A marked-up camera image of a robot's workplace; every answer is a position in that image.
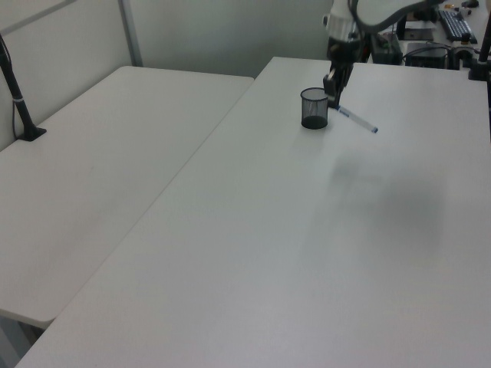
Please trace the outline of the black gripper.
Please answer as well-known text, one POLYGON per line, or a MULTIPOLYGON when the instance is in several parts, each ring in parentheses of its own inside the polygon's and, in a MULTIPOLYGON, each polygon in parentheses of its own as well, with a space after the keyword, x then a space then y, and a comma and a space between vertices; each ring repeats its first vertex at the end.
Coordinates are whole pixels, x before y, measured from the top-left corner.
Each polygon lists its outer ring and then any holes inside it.
POLYGON ((340 41, 328 39, 327 58, 331 62, 331 70, 323 78, 323 88, 328 96, 328 106, 337 109, 344 89, 349 81, 356 63, 361 57, 362 41, 340 41))

